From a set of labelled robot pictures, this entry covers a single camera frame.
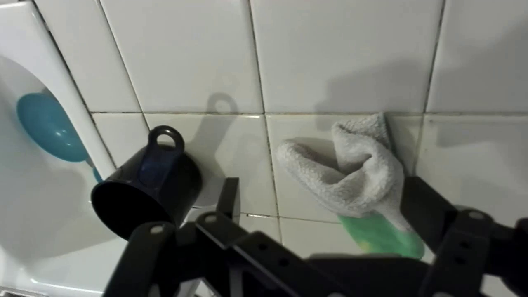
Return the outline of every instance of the bathroom wall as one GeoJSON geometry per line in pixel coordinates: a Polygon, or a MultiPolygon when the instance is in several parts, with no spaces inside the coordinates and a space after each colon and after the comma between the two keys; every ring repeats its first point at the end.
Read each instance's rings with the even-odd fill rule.
{"type": "Polygon", "coordinates": [[[298,253],[356,246],[275,147],[298,137],[331,154],[333,123],[381,111],[411,175],[501,223],[526,217],[528,2],[100,0],[97,12],[133,90],[125,103],[81,88],[114,162],[170,124],[203,169],[241,177],[247,225],[298,253]]]}

